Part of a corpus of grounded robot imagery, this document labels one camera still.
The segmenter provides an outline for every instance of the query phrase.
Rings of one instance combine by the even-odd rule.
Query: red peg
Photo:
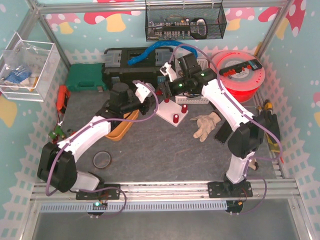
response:
[[[173,115],[173,123],[177,124],[179,122],[179,115],[178,114],[174,114]]]
[[[158,91],[155,92],[155,94],[156,94],[157,96],[162,96],[162,91],[161,91],[161,90],[158,90]]]
[[[183,105],[182,105],[182,108],[181,108],[181,112],[182,112],[183,114],[185,114],[185,113],[187,112],[187,110],[188,110],[188,105],[187,105],[187,104],[183,104]]]

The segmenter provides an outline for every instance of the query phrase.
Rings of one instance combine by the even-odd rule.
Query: wire mesh basket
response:
[[[145,0],[147,42],[222,39],[227,20],[221,3],[159,4]]]

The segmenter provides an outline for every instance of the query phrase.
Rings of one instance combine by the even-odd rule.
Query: gray mat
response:
[[[87,124],[102,104],[108,92],[72,92],[64,116],[63,130],[75,131]],[[253,106],[253,101],[245,105]],[[220,121],[205,142],[193,138],[198,130],[191,118],[208,115],[213,111],[209,104],[189,104],[189,113],[178,127],[162,118],[134,123],[121,141],[113,142],[105,137],[90,147],[76,163],[77,169],[93,172],[107,182],[143,181],[221,181],[229,168],[231,153],[227,144],[214,140],[223,124]],[[107,151],[111,165],[103,170],[94,167],[92,159],[99,151]],[[257,156],[269,157],[266,141],[259,147]],[[271,162],[259,162],[258,171],[249,169],[249,176],[276,178]]]
[[[257,201],[247,201],[244,211]],[[287,200],[265,200],[256,211],[123,212],[114,218],[86,213],[40,213],[33,240],[298,240]]]

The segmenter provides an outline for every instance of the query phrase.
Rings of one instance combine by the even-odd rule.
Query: aluminum frame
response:
[[[285,6],[283,6],[281,8],[280,11],[278,11],[278,13],[275,16],[275,19],[273,20],[273,23],[271,24],[268,32],[266,33],[261,47],[257,52],[257,57],[261,58],[263,56],[263,54],[265,53],[265,51],[267,50],[268,46],[270,45],[272,39],[274,38],[276,31],[279,27],[279,25],[281,24],[282,20],[286,17],[286,15],[288,14],[291,5],[294,3],[294,0],[287,0],[287,3],[285,4]]]
[[[292,203],[301,201],[301,196],[298,190],[295,179],[267,179],[267,194],[266,199],[288,199]],[[262,180],[251,180],[253,197],[247,200],[259,200],[264,194],[264,182]],[[139,202],[190,202],[201,203],[224,200],[237,200],[238,198],[209,198],[207,181],[168,181],[168,182],[120,182],[121,189],[126,193],[129,203]],[[39,216],[42,204],[47,203],[68,203],[75,205],[83,205],[83,203],[95,203],[95,200],[79,201],[75,198],[75,193],[57,192],[51,197],[45,195],[45,182],[36,183],[30,198],[28,213],[25,217],[25,228],[21,240],[32,239],[36,228],[37,219]],[[112,203],[123,203],[124,198],[121,195],[119,200],[110,200]],[[306,240],[309,235],[309,228],[301,221],[302,214],[300,208],[295,209],[294,222],[299,232],[300,239]]]
[[[214,4],[221,0],[158,0],[152,1],[153,5],[188,5],[188,4]],[[254,8],[254,7],[284,7],[287,0],[223,0],[225,8]],[[40,14],[66,14],[66,13],[88,13],[88,12],[113,12],[113,11],[144,11],[145,1],[132,2],[106,2],[99,3],[61,3],[40,4],[36,3]]]

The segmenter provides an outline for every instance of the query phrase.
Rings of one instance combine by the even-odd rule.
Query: red mushroom cap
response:
[[[259,21],[262,23],[269,22],[275,19],[279,8],[276,6],[268,7],[263,13],[258,17]]]
[[[234,19],[246,19],[251,21],[255,19],[255,10],[252,7],[230,8],[225,11],[224,14],[228,21]]]
[[[134,0],[94,0],[94,3],[120,3],[133,2]],[[98,24],[113,14],[127,14],[131,15],[131,11],[109,11],[109,12],[86,12],[84,14],[84,21],[88,24]]]
[[[296,37],[302,27],[305,18],[307,0],[295,0],[290,7],[286,18],[289,20],[292,34]]]
[[[316,92],[314,95],[313,95],[313,101],[314,103],[320,107],[320,92]]]

